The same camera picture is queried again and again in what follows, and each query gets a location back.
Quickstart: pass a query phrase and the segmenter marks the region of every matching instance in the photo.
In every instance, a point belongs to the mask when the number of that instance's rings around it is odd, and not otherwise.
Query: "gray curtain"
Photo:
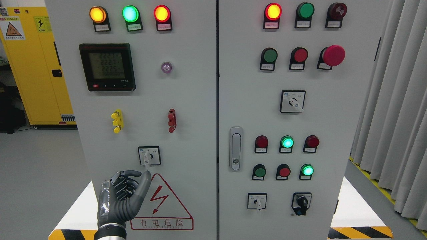
[[[427,0],[394,0],[351,155],[427,230]]]

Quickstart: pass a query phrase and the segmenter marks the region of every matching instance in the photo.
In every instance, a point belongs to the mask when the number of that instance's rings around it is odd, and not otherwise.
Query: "yellow cabinet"
[[[0,16],[1,38],[30,124],[75,125],[46,8],[7,11]]]

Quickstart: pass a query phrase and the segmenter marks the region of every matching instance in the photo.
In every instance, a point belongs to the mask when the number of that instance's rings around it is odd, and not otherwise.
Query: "white platform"
[[[351,183],[344,178],[331,227],[386,226]],[[97,199],[90,182],[55,229],[97,229]]]

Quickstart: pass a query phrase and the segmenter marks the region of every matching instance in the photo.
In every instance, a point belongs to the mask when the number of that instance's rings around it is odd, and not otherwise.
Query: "lcd display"
[[[121,53],[89,53],[94,79],[124,79]]]

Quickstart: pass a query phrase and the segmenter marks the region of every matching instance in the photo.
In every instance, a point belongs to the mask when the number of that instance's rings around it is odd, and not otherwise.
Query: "electrical hazard sticker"
[[[131,220],[131,228],[191,231],[194,219],[169,184],[156,173],[138,215]]]
[[[52,32],[49,17],[34,17],[37,32]]]
[[[0,28],[5,40],[25,40],[24,30],[19,17],[1,17]]]

